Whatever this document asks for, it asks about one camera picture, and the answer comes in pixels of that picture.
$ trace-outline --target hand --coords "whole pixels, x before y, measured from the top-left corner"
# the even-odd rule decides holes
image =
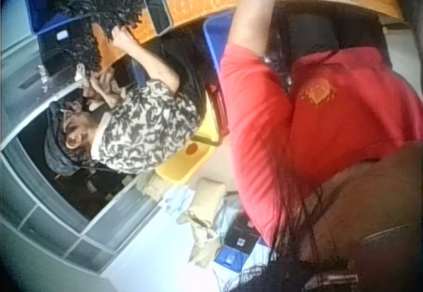
[[[134,37],[130,34],[128,29],[123,26],[119,28],[115,26],[112,30],[113,45],[125,52],[128,52],[128,48],[136,44]]]

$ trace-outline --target embroidered logo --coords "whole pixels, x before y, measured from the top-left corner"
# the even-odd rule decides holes
[[[307,99],[312,104],[318,105],[321,102],[328,102],[335,97],[336,91],[327,79],[312,79],[300,92],[301,99]]]

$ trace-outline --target yellow tray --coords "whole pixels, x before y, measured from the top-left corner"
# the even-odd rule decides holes
[[[206,116],[196,135],[217,143],[219,130],[208,93],[206,100]],[[215,150],[213,145],[190,140],[181,151],[156,168],[156,173],[169,182],[185,184]]]

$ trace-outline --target blue package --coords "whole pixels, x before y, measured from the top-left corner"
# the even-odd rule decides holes
[[[225,245],[220,248],[214,262],[239,274],[248,257],[248,254]]]

